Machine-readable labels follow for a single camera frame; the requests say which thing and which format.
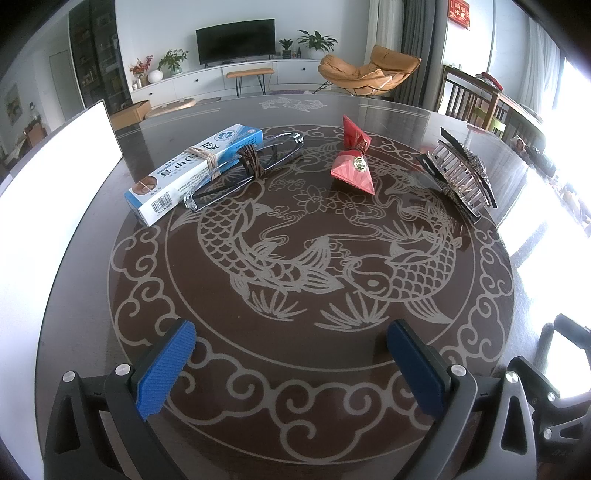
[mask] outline screw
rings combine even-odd
[[[64,382],[68,383],[68,382],[71,382],[72,380],[74,380],[75,377],[76,377],[76,374],[72,371],[69,371],[69,372],[66,372],[61,379]]]
[[[452,373],[457,377],[466,375],[466,369],[462,365],[452,365]]]
[[[515,372],[512,372],[511,370],[509,370],[506,374],[505,374],[505,378],[510,382],[510,383],[517,383],[519,381],[519,375],[517,375]]]
[[[115,373],[117,375],[127,375],[131,370],[131,367],[128,364],[121,364],[118,365],[117,368],[115,368]]]

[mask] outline barcode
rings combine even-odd
[[[160,198],[154,200],[152,202],[152,208],[156,213],[161,213],[168,208],[170,208],[173,204],[173,201],[170,199],[170,194],[165,193]]]

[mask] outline gold sticker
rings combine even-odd
[[[368,169],[368,165],[365,162],[365,160],[363,159],[363,157],[355,157],[353,159],[353,166],[355,167],[355,170],[357,170],[357,171],[367,171],[367,169]]]

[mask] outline round table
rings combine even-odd
[[[330,176],[342,115],[372,136],[375,197]],[[266,137],[296,130],[305,145],[206,210],[177,206],[140,225],[125,190],[234,123]],[[415,161],[440,127],[488,169],[499,208],[476,225]],[[189,478],[392,478],[430,426],[385,346],[396,318],[474,374],[506,363],[527,296],[496,225],[529,174],[493,135],[381,100],[290,95],[151,118],[119,142],[124,159],[80,223],[47,307],[42,445],[64,371],[133,362],[177,317],[195,324],[197,345],[150,423]]]

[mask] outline red decoration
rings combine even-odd
[[[375,195],[374,183],[365,157],[371,137],[346,115],[343,115],[343,129],[343,145],[347,150],[337,155],[330,174],[353,187]]]
[[[449,0],[447,17],[464,28],[470,27],[470,5],[463,0]]]

